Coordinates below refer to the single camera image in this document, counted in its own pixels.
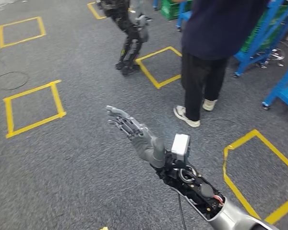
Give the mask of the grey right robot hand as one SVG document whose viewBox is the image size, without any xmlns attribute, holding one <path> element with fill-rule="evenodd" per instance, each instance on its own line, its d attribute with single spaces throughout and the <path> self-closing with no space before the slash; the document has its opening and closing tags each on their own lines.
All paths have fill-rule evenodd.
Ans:
<svg viewBox="0 0 288 230">
<path fill-rule="evenodd" d="M 164 140 L 155 136 L 145 124 L 141 124 L 124 110 L 110 105 L 106 109 L 109 116 L 113 117 L 108 120 L 109 124 L 125 132 L 139 158 L 155 168 L 163 167 L 166 152 Z"/>
</svg>

